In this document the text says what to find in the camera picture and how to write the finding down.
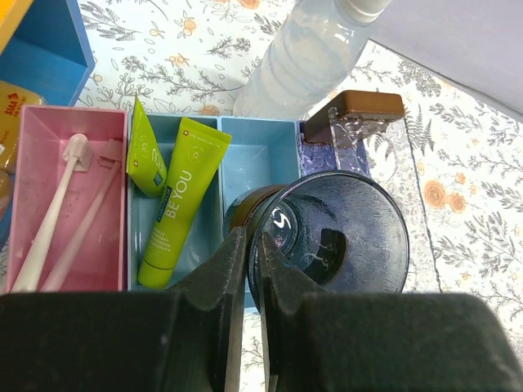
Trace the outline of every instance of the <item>yellow package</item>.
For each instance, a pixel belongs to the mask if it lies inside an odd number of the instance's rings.
[[[0,170],[0,221],[7,211],[9,202],[13,197],[14,185],[9,176]]]
[[[42,103],[38,94],[0,80],[0,169],[9,174],[16,170],[20,109]]]

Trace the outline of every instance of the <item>table surface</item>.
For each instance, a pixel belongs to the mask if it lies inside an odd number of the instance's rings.
[[[138,95],[148,112],[217,116],[231,114],[294,1],[79,4],[96,68],[78,106],[129,110]],[[399,93],[409,111],[404,139],[391,137],[401,154],[367,146],[373,177],[418,200],[396,200],[419,244],[405,291],[479,296],[523,363],[521,124],[372,42],[331,96],[347,88]],[[258,314],[246,314],[243,339],[240,390],[263,390]]]

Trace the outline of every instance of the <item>light blue compartment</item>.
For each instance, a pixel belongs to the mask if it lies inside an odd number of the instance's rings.
[[[166,165],[177,137],[181,117],[147,114]],[[221,245],[226,209],[243,192],[266,185],[290,184],[300,178],[297,124],[288,121],[233,117],[192,119],[232,135],[232,143],[221,161],[190,229],[172,286],[204,263]],[[134,184],[127,185],[127,289],[144,289],[137,282],[138,269],[153,227],[160,200],[147,198]],[[245,308],[255,311],[245,283]]]
[[[232,143],[221,161],[224,212],[250,189],[288,185],[300,178],[295,122],[222,117],[220,129],[232,135]],[[245,308],[254,306],[246,282]]]
[[[0,54],[0,80],[73,106],[94,66],[78,0],[34,0]]]
[[[156,135],[160,153],[167,167],[171,162],[172,150],[177,138],[181,117],[170,114],[148,114]],[[199,123],[217,128],[217,118],[190,117]],[[127,289],[146,290],[137,281],[138,269],[143,260],[145,247],[153,229],[160,199],[147,198],[131,180],[127,183]],[[189,272],[204,263],[221,244],[223,210],[221,187],[216,174],[203,197],[186,244],[174,269],[169,286],[184,278]]]

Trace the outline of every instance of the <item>yellow label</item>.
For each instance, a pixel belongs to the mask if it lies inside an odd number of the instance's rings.
[[[38,94],[0,80],[0,169],[15,172],[22,105],[41,103]]]

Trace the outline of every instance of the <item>green toothpaste tube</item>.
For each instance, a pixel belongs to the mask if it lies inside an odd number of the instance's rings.
[[[138,282],[164,288],[171,280],[190,226],[231,135],[189,118],[181,120],[167,181]]]
[[[138,98],[134,101],[126,172],[145,196],[148,198],[162,196],[167,179],[167,168],[154,137],[153,128]]]

